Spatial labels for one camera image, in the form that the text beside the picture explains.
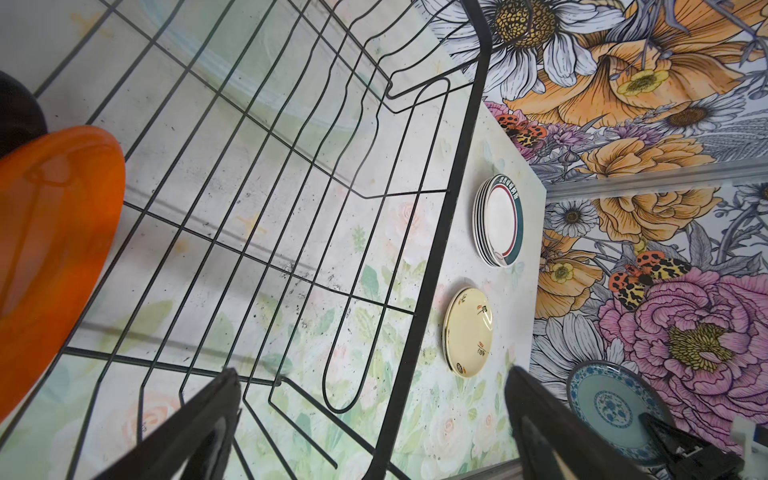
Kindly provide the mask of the orange plate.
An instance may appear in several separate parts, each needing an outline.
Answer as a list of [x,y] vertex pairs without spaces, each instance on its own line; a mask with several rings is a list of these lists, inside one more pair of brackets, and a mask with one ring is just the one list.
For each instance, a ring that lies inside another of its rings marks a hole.
[[1,160],[1,416],[80,318],[121,217],[119,142],[94,126],[44,135]]

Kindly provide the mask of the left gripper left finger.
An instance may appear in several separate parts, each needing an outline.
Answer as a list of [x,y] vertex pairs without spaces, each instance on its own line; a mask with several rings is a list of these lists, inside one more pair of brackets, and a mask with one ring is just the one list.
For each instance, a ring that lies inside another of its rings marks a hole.
[[221,479],[238,424],[237,371],[223,370],[100,479]]

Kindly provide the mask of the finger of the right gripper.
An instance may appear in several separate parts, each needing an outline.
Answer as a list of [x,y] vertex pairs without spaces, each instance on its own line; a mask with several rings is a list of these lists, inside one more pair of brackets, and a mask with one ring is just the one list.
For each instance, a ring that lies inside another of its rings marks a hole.
[[744,460],[732,452],[642,413],[639,420],[674,479],[738,479]]

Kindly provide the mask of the black wire dish rack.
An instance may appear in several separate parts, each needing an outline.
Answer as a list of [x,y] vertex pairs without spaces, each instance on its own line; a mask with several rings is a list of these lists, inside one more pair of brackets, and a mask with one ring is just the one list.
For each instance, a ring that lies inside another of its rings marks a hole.
[[125,157],[107,258],[1,423],[5,479],[89,479],[222,370],[227,478],[385,478],[470,85],[460,1],[5,1],[1,69]]

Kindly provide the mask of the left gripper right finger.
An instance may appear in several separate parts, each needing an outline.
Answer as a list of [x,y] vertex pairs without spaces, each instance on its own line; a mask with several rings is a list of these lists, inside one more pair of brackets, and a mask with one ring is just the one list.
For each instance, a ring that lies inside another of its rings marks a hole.
[[524,479],[647,479],[524,368],[510,369],[505,402]]

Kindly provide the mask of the white plate red green band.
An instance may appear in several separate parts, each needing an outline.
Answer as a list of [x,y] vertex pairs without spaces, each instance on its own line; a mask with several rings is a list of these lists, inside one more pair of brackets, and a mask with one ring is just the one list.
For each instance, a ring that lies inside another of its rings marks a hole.
[[490,178],[480,197],[479,228],[491,260],[499,267],[511,266],[522,248],[523,208],[510,177]]

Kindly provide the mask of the teal patterned plate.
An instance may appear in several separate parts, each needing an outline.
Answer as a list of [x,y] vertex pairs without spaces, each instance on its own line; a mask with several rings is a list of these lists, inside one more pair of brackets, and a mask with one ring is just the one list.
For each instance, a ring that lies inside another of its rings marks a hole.
[[571,411],[621,455],[643,467],[663,463],[640,415],[648,413],[669,424],[674,420],[661,397],[638,375],[606,361],[588,361],[570,373],[566,391]]

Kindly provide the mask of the cream plate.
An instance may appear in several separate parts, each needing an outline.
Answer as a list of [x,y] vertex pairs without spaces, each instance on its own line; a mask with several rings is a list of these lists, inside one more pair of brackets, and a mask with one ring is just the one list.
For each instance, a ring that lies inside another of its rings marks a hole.
[[462,378],[476,376],[490,357],[494,318],[487,296],[467,287],[451,301],[444,318],[443,348],[451,371]]

